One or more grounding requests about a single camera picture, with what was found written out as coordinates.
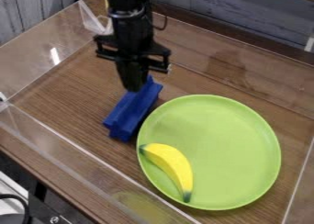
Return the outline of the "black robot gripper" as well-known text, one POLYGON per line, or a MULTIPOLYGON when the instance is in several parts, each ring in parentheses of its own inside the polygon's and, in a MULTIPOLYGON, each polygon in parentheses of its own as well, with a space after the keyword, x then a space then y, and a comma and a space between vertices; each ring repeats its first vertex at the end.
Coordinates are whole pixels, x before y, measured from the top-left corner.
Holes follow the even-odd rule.
POLYGON ((171 50, 155 42, 151 12, 109 13, 112 34, 95 35, 97 57, 115 62, 124 88, 139 92, 149 70, 167 73, 171 50))

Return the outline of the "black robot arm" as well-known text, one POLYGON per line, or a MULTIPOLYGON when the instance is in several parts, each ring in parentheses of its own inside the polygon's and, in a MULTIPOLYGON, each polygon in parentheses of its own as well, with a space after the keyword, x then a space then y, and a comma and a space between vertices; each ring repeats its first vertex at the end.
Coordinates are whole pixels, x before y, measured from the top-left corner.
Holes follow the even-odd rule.
POLYGON ((168 72, 171 50, 155 42, 151 0, 107 0, 112 34, 95 35, 97 57, 115 62, 124 88, 139 92, 149 70, 168 72))

